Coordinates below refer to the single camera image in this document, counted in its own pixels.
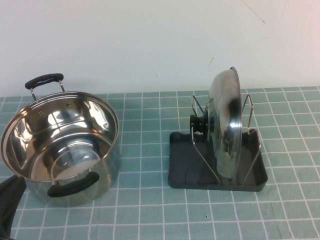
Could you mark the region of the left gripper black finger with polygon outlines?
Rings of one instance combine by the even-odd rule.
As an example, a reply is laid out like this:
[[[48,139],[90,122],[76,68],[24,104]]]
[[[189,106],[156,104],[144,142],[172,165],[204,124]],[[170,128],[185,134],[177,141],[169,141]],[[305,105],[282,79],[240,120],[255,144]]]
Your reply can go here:
[[[21,176],[13,175],[0,184],[0,239],[12,240],[11,229],[19,202],[27,185]]]

